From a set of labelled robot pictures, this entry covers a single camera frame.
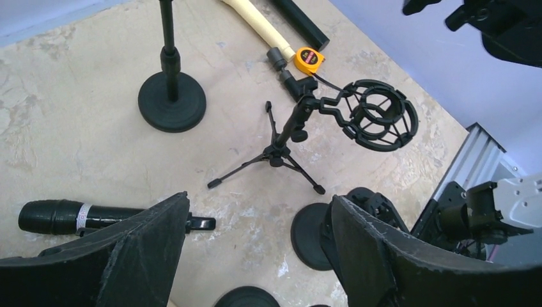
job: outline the cream cardboard tube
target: cream cardboard tube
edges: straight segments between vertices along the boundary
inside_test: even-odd
[[[295,52],[290,44],[249,0],[222,0],[222,2],[236,10],[271,48],[279,48],[286,61],[293,59]]]

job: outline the black round base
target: black round base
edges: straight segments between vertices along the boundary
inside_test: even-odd
[[[280,307],[265,290],[245,286],[233,289],[222,296],[215,307]]]
[[[299,210],[291,224],[290,239],[295,254],[305,265],[317,271],[332,269],[320,247],[320,225],[329,204],[312,203]]]
[[[163,72],[147,79],[137,98],[143,118],[158,130],[183,132],[194,128],[206,109],[205,92],[191,76],[179,73],[177,77],[179,99],[167,98],[166,75]]]

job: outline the yellow tape measure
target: yellow tape measure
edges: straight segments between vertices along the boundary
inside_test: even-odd
[[[293,63],[297,69],[307,75],[315,74],[324,61],[323,54],[309,47],[299,49],[293,58]]]

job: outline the white wall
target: white wall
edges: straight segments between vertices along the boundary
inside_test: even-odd
[[[0,47],[127,0],[0,0]]]
[[[449,31],[462,0],[408,17],[402,0],[331,1],[463,126],[479,122],[527,173],[542,171],[542,69],[491,57],[469,25]]]

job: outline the black microphone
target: black microphone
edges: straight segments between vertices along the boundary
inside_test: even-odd
[[[26,203],[19,214],[19,228],[47,235],[73,235],[85,229],[99,230],[122,222],[145,209],[103,207],[72,200],[38,200]],[[193,217],[186,221],[191,230],[214,230],[214,218]]]

